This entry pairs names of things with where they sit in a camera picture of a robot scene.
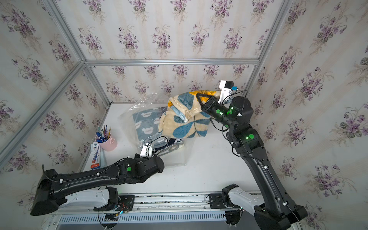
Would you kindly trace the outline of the beige floral fleece blanket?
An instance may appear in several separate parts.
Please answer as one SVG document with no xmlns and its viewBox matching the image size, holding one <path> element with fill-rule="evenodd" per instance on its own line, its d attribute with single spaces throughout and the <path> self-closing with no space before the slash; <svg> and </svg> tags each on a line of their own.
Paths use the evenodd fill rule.
<svg viewBox="0 0 368 230">
<path fill-rule="evenodd" d="M 202 138 L 207 135 L 210 115 L 202 111 L 196 94 L 219 99 L 220 91 L 192 91 L 169 98 L 167 111 L 161 116 L 159 133 L 171 139 Z"/>
</svg>

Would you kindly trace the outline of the clear plastic vacuum bag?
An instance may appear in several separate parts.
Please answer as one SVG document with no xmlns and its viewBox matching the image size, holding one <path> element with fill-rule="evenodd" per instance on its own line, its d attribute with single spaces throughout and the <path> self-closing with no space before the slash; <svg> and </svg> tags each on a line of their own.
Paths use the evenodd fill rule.
<svg viewBox="0 0 368 230">
<path fill-rule="evenodd" d="M 136 155 L 161 157 L 168 168 L 187 164 L 186 147 L 183 139 L 170 138 L 159 131 L 161 116 L 167 111 L 169 97 L 163 93 L 152 93 L 138 99 L 119 117 L 128 142 Z"/>
</svg>

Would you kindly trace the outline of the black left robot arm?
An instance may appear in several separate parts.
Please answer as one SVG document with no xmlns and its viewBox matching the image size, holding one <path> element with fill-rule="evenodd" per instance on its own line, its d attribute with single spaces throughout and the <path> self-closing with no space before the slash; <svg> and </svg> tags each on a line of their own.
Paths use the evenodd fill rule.
<svg viewBox="0 0 368 230">
<path fill-rule="evenodd" d="M 123 158 L 107 167 L 80 173 L 43 170 L 30 215 L 42 216 L 57 211 L 67 202 L 66 197 L 73 193 L 103 186 L 144 183 L 151 176 L 163 172 L 164 168 L 164 161 L 155 156 L 149 159 Z"/>
</svg>

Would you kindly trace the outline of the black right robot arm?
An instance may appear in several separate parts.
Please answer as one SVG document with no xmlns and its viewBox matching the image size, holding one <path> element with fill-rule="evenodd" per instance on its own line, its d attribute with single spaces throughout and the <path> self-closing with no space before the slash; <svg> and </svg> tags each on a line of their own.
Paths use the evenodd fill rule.
<svg viewBox="0 0 368 230">
<path fill-rule="evenodd" d="M 252 214 L 262 230 L 287 230 L 306 218 L 306 208 L 297 205 L 285 190 L 260 135 L 250 124 L 254 113 L 250 101 L 237 96 L 226 107 L 214 96 L 198 94 L 196 97 L 202 111 L 228 129 L 226 138 L 233 154 L 247 164 L 262 194 L 257 198 L 233 184 L 222 190 L 224 204 L 239 206 Z"/>
</svg>

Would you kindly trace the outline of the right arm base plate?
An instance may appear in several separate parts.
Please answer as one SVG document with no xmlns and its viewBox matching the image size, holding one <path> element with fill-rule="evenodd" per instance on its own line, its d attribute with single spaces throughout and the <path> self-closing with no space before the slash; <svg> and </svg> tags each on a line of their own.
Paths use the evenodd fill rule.
<svg viewBox="0 0 368 230">
<path fill-rule="evenodd" d="M 210 205 L 211 209 L 238 209 L 239 206 L 234 205 L 222 193 L 210 193 L 206 197 L 206 203 Z"/>
</svg>

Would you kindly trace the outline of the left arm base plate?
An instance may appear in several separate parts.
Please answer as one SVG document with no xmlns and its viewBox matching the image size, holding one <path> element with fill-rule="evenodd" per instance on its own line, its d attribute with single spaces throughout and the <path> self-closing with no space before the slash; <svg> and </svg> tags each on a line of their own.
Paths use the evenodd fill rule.
<svg viewBox="0 0 368 230">
<path fill-rule="evenodd" d="M 118 195 L 117 200 L 108 200 L 108 203 L 102 207 L 94 207 L 94 211 L 132 211 L 135 201 L 134 195 Z"/>
</svg>

